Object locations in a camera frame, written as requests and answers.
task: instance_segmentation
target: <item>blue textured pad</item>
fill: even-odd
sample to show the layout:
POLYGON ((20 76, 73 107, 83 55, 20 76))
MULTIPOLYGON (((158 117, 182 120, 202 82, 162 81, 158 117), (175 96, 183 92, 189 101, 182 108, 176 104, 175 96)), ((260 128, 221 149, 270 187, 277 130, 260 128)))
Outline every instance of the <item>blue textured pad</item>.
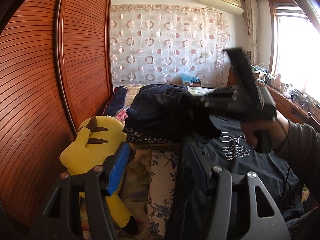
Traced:
POLYGON ((124 173, 124 169, 127 166, 128 160, 130 155, 130 147, 126 143, 122 147, 120 154, 113 165, 113 168, 109 175, 109 186, 107 191, 111 196, 119 187, 119 183, 121 181, 122 175, 124 173))

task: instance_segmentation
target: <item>pink bottle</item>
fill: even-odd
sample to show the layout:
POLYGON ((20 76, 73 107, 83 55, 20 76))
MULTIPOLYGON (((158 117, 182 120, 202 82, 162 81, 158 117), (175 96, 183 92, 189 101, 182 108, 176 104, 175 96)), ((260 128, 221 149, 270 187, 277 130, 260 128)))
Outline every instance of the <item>pink bottle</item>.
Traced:
POLYGON ((277 78, 276 78, 276 80, 275 80, 275 83, 274 83, 273 87, 274 87, 275 89, 280 90, 280 89, 281 89, 281 75, 280 75, 280 74, 277 74, 276 76, 277 76, 277 78))

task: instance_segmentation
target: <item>hand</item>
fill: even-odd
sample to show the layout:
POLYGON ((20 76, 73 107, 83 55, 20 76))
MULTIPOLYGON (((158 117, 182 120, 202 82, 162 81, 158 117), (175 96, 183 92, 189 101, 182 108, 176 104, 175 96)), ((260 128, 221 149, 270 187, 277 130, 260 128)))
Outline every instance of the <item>hand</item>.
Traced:
POLYGON ((289 131, 289 121, 279 111, 277 111, 277 118, 274 122, 255 119, 250 122, 241 122, 240 126, 245 135, 247 144, 253 147, 258 143, 257 138, 253 134, 255 131, 267 131, 273 149, 278 148, 282 144, 289 131))

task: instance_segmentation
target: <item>window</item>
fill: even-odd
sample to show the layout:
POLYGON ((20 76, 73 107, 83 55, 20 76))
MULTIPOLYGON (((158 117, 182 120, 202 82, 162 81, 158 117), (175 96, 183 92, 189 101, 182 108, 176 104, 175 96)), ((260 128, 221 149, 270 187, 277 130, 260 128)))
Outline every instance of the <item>window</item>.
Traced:
POLYGON ((288 0, 271 0, 273 23, 272 73, 320 101, 320 34, 303 11, 288 0))

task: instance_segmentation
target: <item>person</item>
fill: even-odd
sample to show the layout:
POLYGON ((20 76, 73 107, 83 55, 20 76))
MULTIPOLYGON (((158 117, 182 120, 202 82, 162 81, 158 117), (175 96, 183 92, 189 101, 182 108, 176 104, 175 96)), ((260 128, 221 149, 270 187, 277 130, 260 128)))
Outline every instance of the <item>person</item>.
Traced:
MULTIPOLYGON (((295 175, 320 203, 320 133, 308 124, 297 124, 279 111, 273 121, 241 122, 247 144, 256 146, 255 131, 266 130, 276 156, 287 160, 295 175)), ((289 228, 292 239, 320 239, 320 208, 303 215, 289 228)))

